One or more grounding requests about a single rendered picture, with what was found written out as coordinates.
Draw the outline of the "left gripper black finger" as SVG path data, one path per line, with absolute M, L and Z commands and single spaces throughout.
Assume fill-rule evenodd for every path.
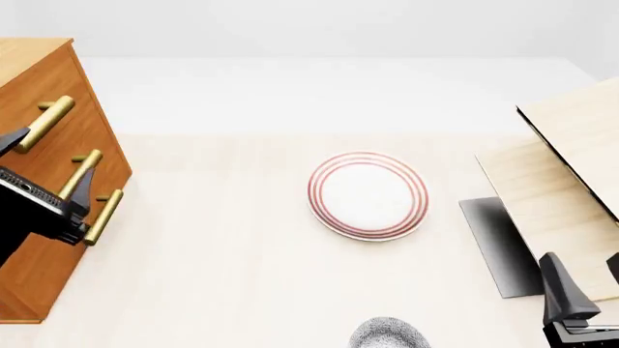
M 30 132 L 28 127 L 0 135 L 0 158 L 9 153 Z
M 95 168 L 86 170 L 78 180 L 73 193 L 64 201 L 64 220 L 73 226 L 81 225 L 90 213 L 90 187 L 95 173 Z

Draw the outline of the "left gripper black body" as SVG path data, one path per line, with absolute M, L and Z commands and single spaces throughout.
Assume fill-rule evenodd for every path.
M 0 218 L 30 233 L 74 246 L 84 239 L 88 225 L 85 219 L 78 226 L 64 220 L 65 200 L 0 166 Z

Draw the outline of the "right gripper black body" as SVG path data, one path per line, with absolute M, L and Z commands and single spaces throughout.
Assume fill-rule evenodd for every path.
M 550 348 L 619 348 L 619 325 L 590 325 L 598 312 L 544 315 L 543 332 Z

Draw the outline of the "wooden cabinet drawer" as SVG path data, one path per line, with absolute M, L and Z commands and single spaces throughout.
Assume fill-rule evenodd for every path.
M 66 184 L 70 176 L 72 176 L 74 171 L 79 167 L 79 163 L 71 162 L 72 156 L 88 155 L 91 150 L 94 149 L 100 150 L 104 156 L 103 151 L 110 150 L 111 143 L 108 136 L 104 136 L 102 132 L 95 130 L 93 127 L 88 127 L 86 130 L 77 130 L 75 132 L 75 136 L 67 137 L 64 143 L 57 142 L 53 144 L 52 147 L 46 150 L 46 154 L 50 156 L 52 153 L 63 149 L 68 150 L 69 152 L 66 155 L 61 155 L 58 161 L 47 161 L 45 163 L 44 169 L 39 170 L 39 176 L 35 181 L 29 179 L 36 185 L 46 190 L 49 190 L 56 195 L 58 195 L 61 188 Z M 93 180 L 95 179 L 96 175 L 96 167 L 94 167 L 95 173 L 92 179 L 91 187 L 94 185 Z M 91 199 L 92 194 L 90 188 L 90 212 Z M 85 218 L 85 222 L 88 225 L 92 225 L 93 223 L 89 223 L 86 221 L 87 217 Z
M 121 147 L 103 156 L 95 175 L 94 212 L 86 221 L 93 223 L 108 196 L 122 189 L 132 170 Z M 51 311 L 76 266 L 85 254 L 84 243 L 67 246 L 32 234 L 8 263 L 0 268 L 0 324 L 40 324 Z
M 36 179 L 47 161 L 58 161 L 68 150 L 50 156 L 47 148 L 64 143 L 70 132 L 67 124 L 90 101 L 82 73 L 76 65 L 72 40 L 0 38 L 0 134 L 28 127 L 43 115 L 42 102 L 56 102 L 67 96 L 74 107 L 51 127 L 26 153 L 10 151 L 0 158 L 9 167 L 30 179 Z

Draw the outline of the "wooden cabinet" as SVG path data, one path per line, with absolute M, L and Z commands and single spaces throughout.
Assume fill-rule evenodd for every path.
M 0 324 L 38 324 L 132 170 L 69 39 L 0 38 Z

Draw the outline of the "grey patterned bowl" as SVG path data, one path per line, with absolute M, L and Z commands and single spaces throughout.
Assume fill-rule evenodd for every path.
M 370 318 L 352 333 L 347 348 L 431 348 L 427 339 L 405 321 Z

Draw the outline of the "pale wooden shelf black side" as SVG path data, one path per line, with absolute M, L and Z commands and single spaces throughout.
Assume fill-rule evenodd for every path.
M 534 133 L 476 156 L 534 257 L 552 251 L 592 301 L 619 300 L 619 77 L 518 106 Z

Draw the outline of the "white plate with red rings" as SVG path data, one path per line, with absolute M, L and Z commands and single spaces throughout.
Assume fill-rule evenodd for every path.
M 427 217 L 426 181 L 408 164 L 371 152 L 326 159 L 309 176 L 311 213 L 337 234 L 386 242 L 412 234 Z

